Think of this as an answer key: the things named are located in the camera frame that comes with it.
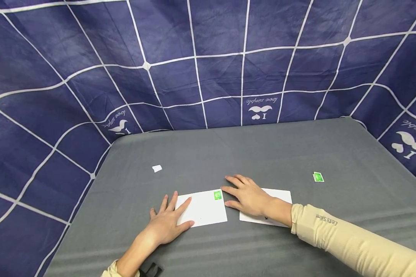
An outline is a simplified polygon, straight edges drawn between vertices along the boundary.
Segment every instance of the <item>small green card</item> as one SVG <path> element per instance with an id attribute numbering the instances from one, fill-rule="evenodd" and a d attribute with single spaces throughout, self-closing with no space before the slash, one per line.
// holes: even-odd
<path id="1" fill-rule="evenodd" d="M 324 178 L 322 177 L 322 173 L 320 172 L 314 172 L 313 177 L 315 182 L 324 182 Z"/>
<path id="2" fill-rule="evenodd" d="M 222 199 L 222 192 L 218 190 L 217 192 L 214 192 L 214 200 Z"/>

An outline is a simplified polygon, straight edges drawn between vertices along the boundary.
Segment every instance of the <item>navy blue backdrop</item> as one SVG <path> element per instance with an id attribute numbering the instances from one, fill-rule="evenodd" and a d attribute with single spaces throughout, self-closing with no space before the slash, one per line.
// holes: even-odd
<path id="1" fill-rule="evenodd" d="M 0 277 L 118 137 L 342 116 L 416 176 L 416 0 L 0 0 Z"/>

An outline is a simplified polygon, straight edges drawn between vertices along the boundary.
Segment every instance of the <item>beige long-sleeve shirt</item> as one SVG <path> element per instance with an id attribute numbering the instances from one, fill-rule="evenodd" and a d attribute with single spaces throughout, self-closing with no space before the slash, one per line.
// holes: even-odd
<path id="1" fill-rule="evenodd" d="M 364 277 L 416 277 L 416 251 L 322 209 L 294 204 L 292 222 L 291 232 L 299 239 L 331 253 Z M 102 277 L 121 277 L 116 262 Z"/>

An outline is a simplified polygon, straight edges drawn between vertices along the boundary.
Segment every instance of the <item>gray table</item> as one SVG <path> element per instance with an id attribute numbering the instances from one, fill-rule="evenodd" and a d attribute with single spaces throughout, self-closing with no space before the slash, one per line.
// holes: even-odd
<path id="1" fill-rule="evenodd" d="M 157 164 L 163 170 L 154 173 Z M 325 183 L 314 183 L 313 171 Z M 359 123 L 340 118 L 119 139 L 45 276 L 99 277 L 164 194 L 217 189 L 235 173 L 416 250 L 416 178 Z M 190 229 L 144 265 L 161 265 L 161 277 L 357 276 L 287 228 L 226 214 L 228 222 Z"/>

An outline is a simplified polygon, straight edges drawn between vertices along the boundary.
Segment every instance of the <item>small white paper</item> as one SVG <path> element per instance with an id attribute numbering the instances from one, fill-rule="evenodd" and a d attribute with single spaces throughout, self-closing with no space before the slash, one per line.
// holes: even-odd
<path id="1" fill-rule="evenodd" d="M 209 190 L 208 192 L 179 195 L 176 203 L 176 209 L 178 209 L 178 207 L 180 207 L 183 202 L 190 197 L 193 199 L 191 199 L 190 205 L 179 218 L 178 225 L 189 220 L 194 221 L 194 225 L 192 227 L 228 221 L 226 218 L 222 190 L 216 189 Z"/>
<path id="2" fill-rule="evenodd" d="M 293 204 L 292 199 L 291 199 L 291 192 L 289 190 L 275 190 L 275 189 L 263 189 L 263 190 L 266 193 L 268 193 L 270 196 L 282 199 L 283 201 Z M 280 227 L 288 227 L 285 224 L 282 224 L 280 222 L 274 221 L 272 219 L 269 219 L 263 216 L 251 216 L 251 215 L 246 215 L 242 212 L 239 213 L 238 219 L 240 221 L 248 221 L 248 222 L 274 225 L 274 226 L 280 226 Z"/>
<path id="3" fill-rule="evenodd" d="M 158 171 L 161 171 L 162 170 L 162 166 L 160 164 L 159 165 L 155 165 L 155 166 L 153 166 L 153 170 L 154 170 L 154 173 L 156 173 Z"/>

